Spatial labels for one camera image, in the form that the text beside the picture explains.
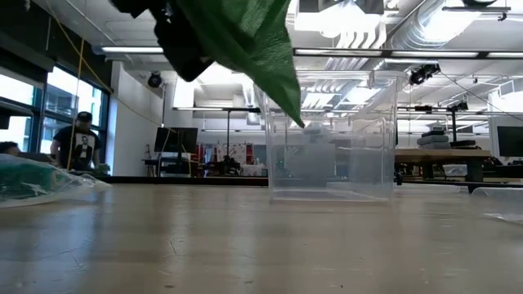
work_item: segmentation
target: black cap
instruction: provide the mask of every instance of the black cap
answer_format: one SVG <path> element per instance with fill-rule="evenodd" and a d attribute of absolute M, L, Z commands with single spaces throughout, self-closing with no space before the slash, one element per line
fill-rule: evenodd
<path fill-rule="evenodd" d="M 89 123 L 92 122 L 92 114 L 88 113 L 87 111 L 82 111 L 81 113 L 78 113 L 76 119 L 82 123 Z"/>

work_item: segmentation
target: graphic t-shirt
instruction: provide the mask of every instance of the graphic t-shirt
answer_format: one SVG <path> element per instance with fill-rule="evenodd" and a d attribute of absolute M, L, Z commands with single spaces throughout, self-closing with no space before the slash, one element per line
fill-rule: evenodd
<path fill-rule="evenodd" d="M 60 142 L 60 162 L 63 167 L 69 159 L 69 147 L 73 146 L 71 152 L 71 164 L 69 168 L 77 171 L 90 169 L 92 155 L 100 148 L 100 139 L 93 131 L 80 131 L 74 129 L 73 144 L 71 144 L 71 132 L 73 127 L 64 127 L 53 138 Z"/>

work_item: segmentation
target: ceiling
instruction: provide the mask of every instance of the ceiling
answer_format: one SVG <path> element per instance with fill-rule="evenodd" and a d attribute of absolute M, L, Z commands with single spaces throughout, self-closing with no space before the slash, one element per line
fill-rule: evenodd
<path fill-rule="evenodd" d="M 408 15 L 422 0 L 399 0 L 399 13 L 387 18 L 387 32 L 390 32 Z M 119 13 L 108 0 L 34 0 L 39 6 L 56 13 L 56 16 L 70 29 L 83 36 L 93 45 L 119 46 L 157 46 L 153 34 L 154 19 L 144 13 L 137 19 Z M 288 19 L 293 18 L 289 11 Z M 509 19 L 497 21 L 498 16 L 481 16 L 456 38 L 448 42 L 444 49 L 500 49 L 519 50 L 523 47 L 523 5 L 516 5 L 509 13 Z M 333 47 L 337 38 L 325 38 L 318 32 L 294 30 L 288 24 L 289 35 L 294 47 Z M 126 68 L 137 79 L 145 82 L 151 70 L 160 70 L 170 74 L 170 65 L 163 56 L 120 56 L 125 61 Z M 296 58 L 298 70 L 322 70 L 326 58 Z M 438 102 L 450 97 L 459 97 L 464 90 L 456 85 L 459 83 L 480 97 L 486 97 L 487 91 L 492 91 L 496 84 L 509 81 L 512 75 L 523 75 L 523 62 L 520 61 L 456 61 L 442 60 L 442 72 L 452 77 L 452 80 L 438 75 L 412 91 L 402 91 L 399 103 L 401 105 L 437 105 Z M 196 100 L 234 99 L 242 95 L 241 85 L 202 85 L 197 89 Z M 484 109 L 485 102 L 469 98 L 469 108 Z"/>

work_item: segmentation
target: clear plastic bag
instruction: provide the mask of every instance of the clear plastic bag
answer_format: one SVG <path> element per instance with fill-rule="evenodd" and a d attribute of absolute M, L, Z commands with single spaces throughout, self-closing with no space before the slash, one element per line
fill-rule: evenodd
<path fill-rule="evenodd" d="M 74 176 L 47 163 L 0 154 L 0 208 L 48 203 L 110 187 L 92 176 Z"/>

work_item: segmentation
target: table surface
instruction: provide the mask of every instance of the table surface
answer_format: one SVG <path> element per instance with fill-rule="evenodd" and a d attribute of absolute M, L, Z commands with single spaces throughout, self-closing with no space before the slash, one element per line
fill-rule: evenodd
<path fill-rule="evenodd" d="M 391 203 L 116 185 L 0 213 L 1 293 L 522 293 L 523 227 L 456 187 Z"/>
<path fill-rule="evenodd" d="M 490 156 L 490 151 L 479 149 L 396 149 L 397 163 L 488 158 Z"/>

